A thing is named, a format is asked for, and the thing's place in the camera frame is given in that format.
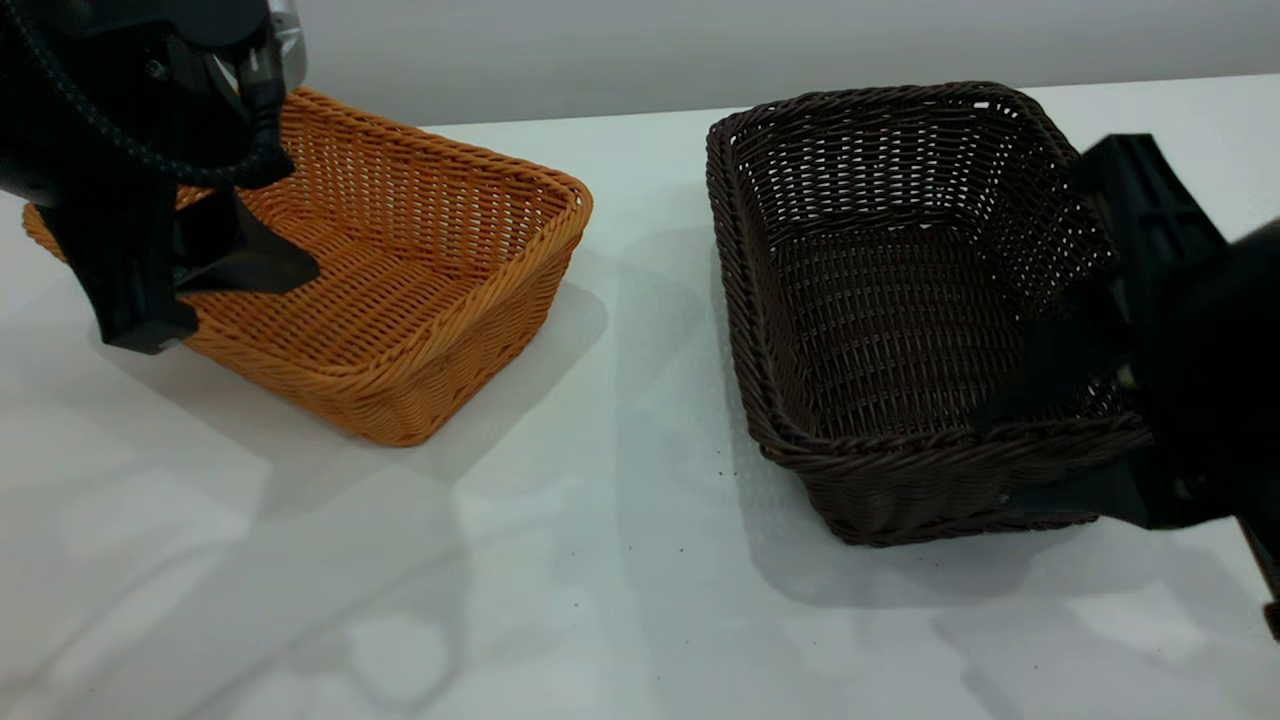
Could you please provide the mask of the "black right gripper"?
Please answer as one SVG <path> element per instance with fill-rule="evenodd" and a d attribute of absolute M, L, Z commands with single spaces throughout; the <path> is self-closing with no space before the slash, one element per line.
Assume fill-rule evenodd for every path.
<path fill-rule="evenodd" d="M 1277 224 L 1229 243 L 1152 135 L 1107 135 L 1075 163 L 1123 283 L 1082 283 L 1025 324 L 1020 372 L 972 410 L 988 432 L 1069 418 L 1140 425 L 1133 524 L 1234 516 L 1277 553 Z"/>

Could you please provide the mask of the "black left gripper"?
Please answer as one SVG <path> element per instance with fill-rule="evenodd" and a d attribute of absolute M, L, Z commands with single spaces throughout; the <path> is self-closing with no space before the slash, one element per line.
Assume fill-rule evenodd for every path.
<path fill-rule="evenodd" d="M 198 328 L 177 293 L 284 295 L 320 277 L 234 190 L 175 210 L 174 184 L 259 190 L 293 172 L 296 86 L 293 1 L 61 3 L 70 137 L 61 201 L 40 218 L 104 343 L 157 355 Z"/>

